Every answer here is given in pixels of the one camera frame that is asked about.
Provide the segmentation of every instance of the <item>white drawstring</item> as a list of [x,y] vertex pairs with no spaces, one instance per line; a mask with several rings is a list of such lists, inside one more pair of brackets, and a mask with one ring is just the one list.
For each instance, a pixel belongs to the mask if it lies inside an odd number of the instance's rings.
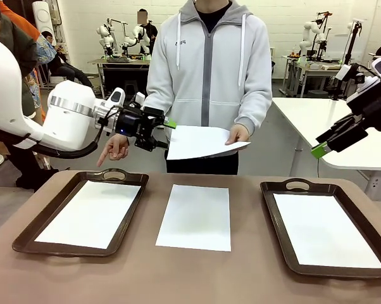
[[240,72],[239,72],[239,87],[241,86],[242,72],[244,69],[244,43],[246,40],[246,14],[242,16],[242,26],[241,26],[241,61],[240,61]]
[[177,68],[179,70],[180,58],[180,13],[178,14],[178,29],[177,29]]

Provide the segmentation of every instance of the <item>person in background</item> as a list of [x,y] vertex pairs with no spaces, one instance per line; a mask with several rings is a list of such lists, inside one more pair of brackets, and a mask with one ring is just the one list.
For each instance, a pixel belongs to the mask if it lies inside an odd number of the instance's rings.
[[[55,49],[46,40],[46,38],[40,34],[39,30],[37,30],[29,21],[24,19],[24,17],[19,16],[11,9],[9,9],[2,0],[0,0],[0,10],[2,15],[7,16],[14,24],[16,24],[22,31],[33,38],[33,40],[36,42],[38,64],[43,65],[49,63],[54,59],[56,56]],[[38,124],[42,124],[46,115],[41,106],[41,95],[37,71],[33,69],[26,78],[30,92],[33,96],[34,106],[36,108],[36,116],[34,117],[34,120]]]
[[[34,40],[0,11],[0,42],[15,56],[22,74],[22,111],[26,117],[34,118],[35,106],[25,77],[37,64],[37,48]],[[0,153],[8,155],[11,163],[22,173],[16,181],[17,187],[38,190],[58,170],[43,170],[37,163],[33,152],[19,149],[11,144],[1,147]]]
[[[149,49],[150,49],[150,54],[152,54],[154,49],[155,39],[157,38],[157,35],[158,35],[158,30],[154,25],[151,24],[151,22],[148,22],[147,20],[148,12],[144,8],[140,9],[139,11],[143,11],[146,13],[146,20],[145,21],[143,20],[141,22],[142,23],[141,27],[146,30],[147,36],[148,38],[150,38]],[[144,50],[142,47],[141,47],[140,53],[144,54]]]
[[[51,44],[53,43],[53,35],[52,33],[48,31],[44,31],[41,33],[44,38],[47,39],[48,42]],[[78,79],[83,85],[87,87],[91,87],[92,89],[94,86],[89,81],[88,77],[83,73],[83,71],[79,70],[78,68],[75,68],[71,64],[67,63],[67,59],[65,55],[61,52],[61,47],[56,46],[55,47],[57,51],[57,55],[54,58],[53,61],[48,63],[48,67],[51,71],[52,76],[61,76],[66,77],[70,81],[75,81],[75,78]]]
[[[226,144],[248,141],[272,103],[271,73],[268,31],[258,17],[233,0],[188,0],[161,26],[144,106],[178,125],[227,129]],[[97,164],[127,153],[127,137],[114,135]],[[238,153],[166,161],[168,173],[237,175],[238,167]]]

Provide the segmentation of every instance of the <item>white sheet of paper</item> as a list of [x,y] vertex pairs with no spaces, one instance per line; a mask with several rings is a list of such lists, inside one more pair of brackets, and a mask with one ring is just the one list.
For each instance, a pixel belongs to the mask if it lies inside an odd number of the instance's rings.
[[228,189],[173,185],[156,246],[231,251]]
[[87,181],[35,241],[106,249],[140,188]]
[[172,130],[168,160],[186,160],[217,155],[245,147],[250,142],[236,142],[226,146],[230,132],[214,127],[179,125]]
[[379,259],[333,196],[274,197],[301,265],[381,269]]

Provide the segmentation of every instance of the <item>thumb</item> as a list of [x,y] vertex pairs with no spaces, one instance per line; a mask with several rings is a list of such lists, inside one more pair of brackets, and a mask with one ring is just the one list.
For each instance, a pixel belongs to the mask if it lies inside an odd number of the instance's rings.
[[230,131],[230,136],[226,142],[226,145],[233,144],[237,141],[237,130],[232,129]]
[[113,153],[113,157],[117,157],[117,155],[119,154],[119,150],[120,150],[120,142],[118,140],[118,138],[113,138],[113,149],[112,149],[112,153]]

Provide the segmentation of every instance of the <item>gray zipper placket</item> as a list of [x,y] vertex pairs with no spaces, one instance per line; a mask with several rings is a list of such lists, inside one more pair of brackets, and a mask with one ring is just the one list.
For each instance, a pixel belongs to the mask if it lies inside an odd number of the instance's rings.
[[202,111],[201,111],[201,126],[209,127],[209,111],[210,111],[210,89],[211,89],[211,62],[213,59],[213,37],[216,29],[220,25],[240,25],[239,22],[218,22],[213,28],[211,33],[208,32],[208,28],[204,22],[198,18],[192,18],[184,23],[189,23],[194,20],[199,20],[202,23],[204,32],[204,64],[203,64],[203,86],[202,86]]

